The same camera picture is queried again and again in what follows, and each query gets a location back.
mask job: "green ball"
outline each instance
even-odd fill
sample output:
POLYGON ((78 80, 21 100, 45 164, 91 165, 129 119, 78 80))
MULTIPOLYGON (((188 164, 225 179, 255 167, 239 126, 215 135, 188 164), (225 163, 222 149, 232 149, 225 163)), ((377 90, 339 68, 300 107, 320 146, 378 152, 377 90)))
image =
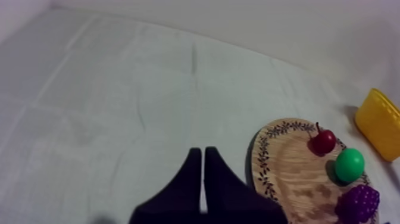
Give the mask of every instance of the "green ball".
POLYGON ((336 176, 344 182, 351 183, 357 180, 364 171, 364 157, 355 148, 343 150, 336 159, 336 176))

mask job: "toy apple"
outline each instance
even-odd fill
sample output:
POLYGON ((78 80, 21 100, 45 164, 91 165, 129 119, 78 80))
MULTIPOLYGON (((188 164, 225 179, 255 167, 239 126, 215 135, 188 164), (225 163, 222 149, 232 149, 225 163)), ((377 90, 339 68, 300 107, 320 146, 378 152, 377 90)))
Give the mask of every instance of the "toy apple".
POLYGON ((351 183, 362 175, 364 163, 364 157, 358 150, 347 148, 336 159, 336 176, 343 182, 351 183))
POLYGON ((318 154, 330 153, 336 146, 336 137, 330 130, 321 130, 318 122, 317 126, 318 135, 311 140, 312 147, 318 154))

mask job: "oval wooden tray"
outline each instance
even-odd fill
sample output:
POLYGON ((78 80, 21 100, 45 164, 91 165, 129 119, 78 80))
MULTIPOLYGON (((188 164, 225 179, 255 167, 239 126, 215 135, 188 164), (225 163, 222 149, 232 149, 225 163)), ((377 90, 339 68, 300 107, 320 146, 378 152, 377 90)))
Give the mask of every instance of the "oval wooden tray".
MULTIPOLYGON (((256 135, 251 152, 255 190, 278 202, 289 223, 340 223, 335 215, 338 197, 358 184, 370 185, 364 173, 356 182, 338 185, 333 167, 346 146, 337 139, 324 157, 308 148, 318 134, 314 123, 302 119, 275 120, 256 135)), ((367 223, 378 224, 375 213, 367 223)))

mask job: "yellow basket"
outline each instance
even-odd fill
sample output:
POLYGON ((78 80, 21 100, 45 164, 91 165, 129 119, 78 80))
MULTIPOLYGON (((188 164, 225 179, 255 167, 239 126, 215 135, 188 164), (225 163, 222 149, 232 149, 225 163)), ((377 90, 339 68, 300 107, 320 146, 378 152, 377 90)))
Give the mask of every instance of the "yellow basket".
POLYGON ((385 160, 400 157, 400 112, 383 93, 370 91, 355 114, 355 123, 385 160))

